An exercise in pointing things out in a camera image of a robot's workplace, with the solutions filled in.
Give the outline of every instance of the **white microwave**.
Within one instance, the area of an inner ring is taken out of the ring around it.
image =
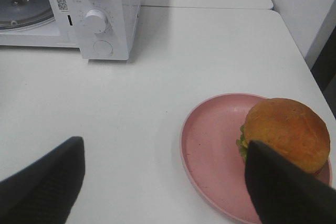
[[[79,47],[85,59],[127,60],[141,0],[0,0],[0,45]]]

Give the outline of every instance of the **sesame-free bun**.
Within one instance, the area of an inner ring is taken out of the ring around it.
[[[306,105],[284,98],[265,99],[247,114],[244,136],[260,140],[307,173],[328,159],[330,137],[325,123]]]

